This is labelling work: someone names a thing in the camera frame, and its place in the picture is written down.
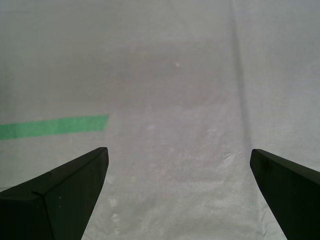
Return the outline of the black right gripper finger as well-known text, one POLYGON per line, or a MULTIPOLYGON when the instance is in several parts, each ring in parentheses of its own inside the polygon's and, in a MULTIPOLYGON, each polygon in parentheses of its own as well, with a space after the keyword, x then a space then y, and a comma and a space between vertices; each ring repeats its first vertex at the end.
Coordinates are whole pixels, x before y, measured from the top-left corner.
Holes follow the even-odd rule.
POLYGON ((102 191, 109 155, 99 147, 0 193, 2 240, 80 240, 102 191))
POLYGON ((250 168, 271 212, 289 240, 320 238, 320 173, 262 149, 250 168))

